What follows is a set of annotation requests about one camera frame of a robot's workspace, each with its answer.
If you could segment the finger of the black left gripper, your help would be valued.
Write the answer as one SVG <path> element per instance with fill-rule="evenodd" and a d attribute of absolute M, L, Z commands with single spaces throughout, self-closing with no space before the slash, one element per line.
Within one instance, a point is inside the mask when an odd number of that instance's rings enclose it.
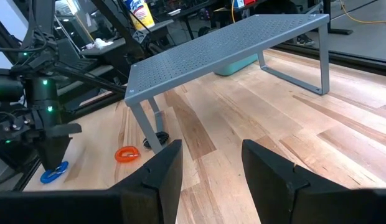
<path fill-rule="evenodd" d="M 45 170 L 54 170 L 62 163 L 70 141 L 69 136 L 45 138 L 34 141 L 40 161 Z"/>

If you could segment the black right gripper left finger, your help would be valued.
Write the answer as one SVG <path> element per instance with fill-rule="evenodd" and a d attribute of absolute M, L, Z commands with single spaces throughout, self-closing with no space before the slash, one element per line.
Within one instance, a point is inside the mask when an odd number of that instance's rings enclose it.
<path fill-rule="evenodd" d="M 119 204 L 109 223 L 173 224 L 182 186 L 182 141 L 174 140 L 135 172 L 110 188 Z"/>

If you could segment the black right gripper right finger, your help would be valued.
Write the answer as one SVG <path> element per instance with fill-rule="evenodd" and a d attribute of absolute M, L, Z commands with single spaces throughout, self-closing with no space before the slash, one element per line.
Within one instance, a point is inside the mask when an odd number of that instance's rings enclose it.
<path fill-rule="evenodd" d="M 250 139 L 242 141 L 242 162 L 262 223 L 316 223 L 319 203 L 305 200 L 303 194 L 346 189 Z"/>

